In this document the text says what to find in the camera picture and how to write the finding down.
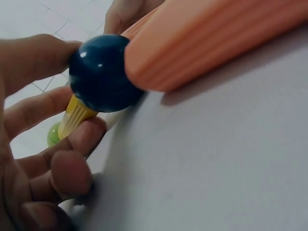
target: hand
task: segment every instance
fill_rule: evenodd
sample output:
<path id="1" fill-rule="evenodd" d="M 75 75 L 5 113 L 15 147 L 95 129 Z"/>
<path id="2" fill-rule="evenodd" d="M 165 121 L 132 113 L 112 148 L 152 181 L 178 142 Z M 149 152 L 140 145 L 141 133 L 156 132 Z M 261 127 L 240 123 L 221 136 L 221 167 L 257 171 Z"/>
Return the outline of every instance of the hand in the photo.
<path id="1" fill-rule="evenodd" d="M 105 34 L 122 34 L 165 0 L 114 0 L 106 14 Z"/>
<path id="2" fill-rule="evenodd" d="M 83 122 L 67 138 L 34 156 L 15 160 L 10 148 L 14 137 L 66 109 L 72 96 L 69 87 L 3 109 L 9 95 L 34 80 L 63 72 L 79 46 L 49 35 L 0 40 L 1 230 L 72 230 L 58 204 L 90 191 L 92 175 L 85 157 L 106 132 L 102 120 Z"/>

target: white surface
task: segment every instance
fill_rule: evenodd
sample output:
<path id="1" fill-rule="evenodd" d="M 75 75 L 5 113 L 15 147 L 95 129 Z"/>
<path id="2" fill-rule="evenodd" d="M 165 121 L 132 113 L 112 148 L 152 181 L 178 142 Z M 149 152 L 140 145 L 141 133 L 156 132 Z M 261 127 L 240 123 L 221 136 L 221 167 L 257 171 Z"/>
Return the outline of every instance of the white surface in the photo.
<path id="1" fill-rule="evenodd" d="M 85 41 L 103 33 L 111 0 L 0 0 L 0 39 L 16 39 L 47 33 L 62 40 Z M 35 81 L 6 100 L 6 107 L 63 86 L 68 71 Z M 50 126 L 62 119 L 55 116 L 23 133 L 11 143 L 15 158 L 36 154 L 47 148 Z"/>
<path id="2" fill-rule="evenodd" d="M 178 92 L 150 93 L 89 158 L 101 191 L 76 221 L 87 231 L 308 230 L 307 100 L 307 27 Z"/>

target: gray surface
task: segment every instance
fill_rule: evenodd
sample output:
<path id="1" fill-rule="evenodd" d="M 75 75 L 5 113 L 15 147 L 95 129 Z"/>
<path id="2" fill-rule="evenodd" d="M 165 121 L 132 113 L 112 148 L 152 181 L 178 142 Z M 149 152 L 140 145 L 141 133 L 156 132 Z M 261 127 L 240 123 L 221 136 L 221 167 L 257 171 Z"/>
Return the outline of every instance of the gray surface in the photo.
<path id="1" fill-rule="evenodd" d="M 90 157 L 103 177 L 78 222 L 88 231 L 308 230 L 307 100 L 307 27 L 178 92 L 148 94 Z"/>

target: green ball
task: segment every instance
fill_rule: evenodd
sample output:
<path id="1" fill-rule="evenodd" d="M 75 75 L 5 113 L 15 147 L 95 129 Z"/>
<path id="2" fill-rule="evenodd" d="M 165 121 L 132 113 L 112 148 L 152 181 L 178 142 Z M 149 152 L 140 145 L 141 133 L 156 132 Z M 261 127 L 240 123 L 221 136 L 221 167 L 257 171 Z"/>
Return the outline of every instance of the green ball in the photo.
<path id="1" fill-rule="evenodd" d="M 54 124 L 48 131 L 47 135 L 47 145 L 48 147 L 54 146 L 56 143 L 60 141 L 58 136 L 58 128 L 59 128 L 60 122 Z"/>

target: yellow ribbed handle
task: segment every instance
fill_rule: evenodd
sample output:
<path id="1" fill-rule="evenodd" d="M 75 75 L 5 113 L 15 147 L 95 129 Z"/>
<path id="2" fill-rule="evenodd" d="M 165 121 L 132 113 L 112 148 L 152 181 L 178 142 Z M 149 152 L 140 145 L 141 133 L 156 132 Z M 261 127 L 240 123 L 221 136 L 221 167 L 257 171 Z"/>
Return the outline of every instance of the yellow ribbed handle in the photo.
<path id="1" fill-rule="evenodd" d="M 86 107 L 75 95 L 73 95 L 58 128 L 59 139 L 64 139 L 74 131 L 79 124 L 86 119 L 95 117 L 97 114 L 98 112 Z"/>

